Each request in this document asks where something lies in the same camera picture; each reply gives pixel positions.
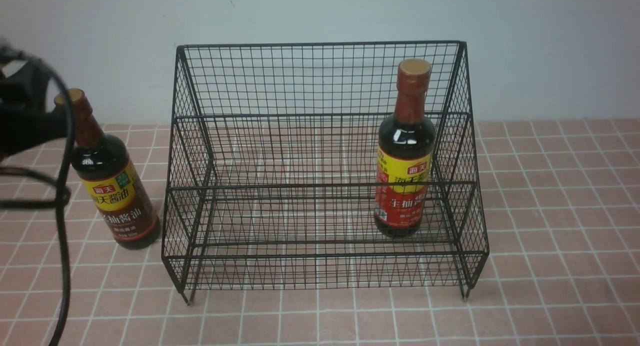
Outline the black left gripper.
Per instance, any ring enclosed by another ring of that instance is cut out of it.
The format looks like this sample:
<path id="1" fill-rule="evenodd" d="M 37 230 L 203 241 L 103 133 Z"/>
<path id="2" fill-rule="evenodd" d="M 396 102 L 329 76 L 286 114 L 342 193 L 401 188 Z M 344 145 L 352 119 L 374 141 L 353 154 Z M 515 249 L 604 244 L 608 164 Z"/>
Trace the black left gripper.
<path id="1" fill-rule="evenodd" d="M 64 108 L 46 110 L 48 84 L 55 73 L 41 61 L 27 61 L 0 81 L 2 159 L 69 136 Z"/>

